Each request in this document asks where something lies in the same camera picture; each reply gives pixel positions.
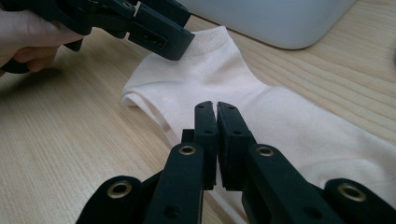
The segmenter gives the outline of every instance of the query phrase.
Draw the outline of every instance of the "white sock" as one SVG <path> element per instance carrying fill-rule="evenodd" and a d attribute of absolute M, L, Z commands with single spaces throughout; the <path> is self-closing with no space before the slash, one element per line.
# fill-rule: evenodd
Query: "white sock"
<path fill-rule="evenodd" d="M 172 146 L 194 127 L 196 105 L 225 102 L 238 107 L 258 143 L 278 148 L 308 182 L 323 187 L 332 178 L 352 179 L 396 207 L 396 146 L 294 92 L 261 83 L 224 27 L 195 34 L 180 61 L 150 54 L 124 88 L 123 102 L 142 108 Z M 243 209 L 239 194 L 216 189 L 213 196 L 231 216 L 241 214 L 234 211 Z"/>

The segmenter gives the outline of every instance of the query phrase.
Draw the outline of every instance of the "light wood surface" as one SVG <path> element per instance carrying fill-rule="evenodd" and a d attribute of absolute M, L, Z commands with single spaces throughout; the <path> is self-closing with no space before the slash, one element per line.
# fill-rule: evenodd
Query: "light wood surface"
<path fill-rule="evenodd" d="M 284 50 L 230 31 L 251 71 L 396 144 L 396 1 L 356 2 L 315 45 Z M 191 18 L 192 31 L 216 26 Z M 75 223 L 109 178 L 145 180 L 169 153 L 161 129 L 120 103 L 149 52 L 100 30 L 37 74 L 0 78 L 0 223 Z M 205 196 L 204 223 L 231 223 Z"/>

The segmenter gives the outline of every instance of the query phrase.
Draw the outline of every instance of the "white object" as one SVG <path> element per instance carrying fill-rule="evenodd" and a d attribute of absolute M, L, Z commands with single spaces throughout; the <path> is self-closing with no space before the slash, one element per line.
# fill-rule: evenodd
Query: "white object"
<path fill-rule="evenodd" d="M 308 182 L 323 188 L 329 179 L 352 179 L 396 207 L 396 146 L 292 91 L 261 83 L 224 27 L 195 34 L 179 61 L 151 53 L 123 90 L 123 102 L 144 110 L 172 146 L 183 129 L 194 128 L 196 105 L 225 102 L 238 107 L 257 142 L 281 150 Z M 209 192 L 233 223 L 245 222 L 240 192 Z"/>
<path fill-rule="evenodd" d="M 320 40 L 355 0 L 178 0 L 190 12 L 282 49 Z"/>

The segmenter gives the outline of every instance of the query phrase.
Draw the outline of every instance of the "human hand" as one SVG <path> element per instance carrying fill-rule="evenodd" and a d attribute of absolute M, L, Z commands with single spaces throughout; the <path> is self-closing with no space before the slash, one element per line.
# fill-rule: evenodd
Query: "human hand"
<path fill-rule="evenodd" d="M 59 46 L 83 36 L 31 11 L 8 12 L 0 5 L 0 67 L 10 59 L 37 72 L 52 64 Z"/>

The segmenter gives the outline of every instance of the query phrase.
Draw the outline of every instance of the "white device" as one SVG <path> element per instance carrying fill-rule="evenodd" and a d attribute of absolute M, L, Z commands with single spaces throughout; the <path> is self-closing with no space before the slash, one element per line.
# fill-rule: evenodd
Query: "white device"
<path fill-rule="evenodd" d="M 189 11 L 282 49 L 320 40 L 355 0 L 177 0 Z"/>

